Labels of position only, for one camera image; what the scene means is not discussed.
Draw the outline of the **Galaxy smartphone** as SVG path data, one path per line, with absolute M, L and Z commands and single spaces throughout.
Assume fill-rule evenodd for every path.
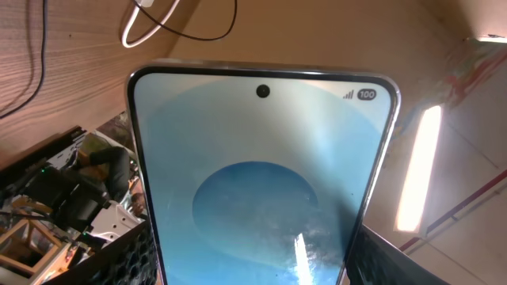
M 388 77 L 155 62 L 128 115 L 165 284 L 338 284 L 401 103 Z

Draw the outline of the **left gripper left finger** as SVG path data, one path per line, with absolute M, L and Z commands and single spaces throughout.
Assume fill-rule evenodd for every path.
M 151 225 L 142 222 L 47 285 L 155 285 L 157 279 Z

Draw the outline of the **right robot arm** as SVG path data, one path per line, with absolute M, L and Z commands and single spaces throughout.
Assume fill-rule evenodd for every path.
M 71 239 L 99 250 L 141 223 L 124 205 L 113 200 L 105 186 L 73 170 L 87 132 L 74 127 L 1 170 L 1 201 L 18 196 L 17 206 L 34 211 Z

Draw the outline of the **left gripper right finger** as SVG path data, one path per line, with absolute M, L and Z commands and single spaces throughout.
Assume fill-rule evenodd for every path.
M 364 225 L 345 268 L 352 285 L 448 285 Z

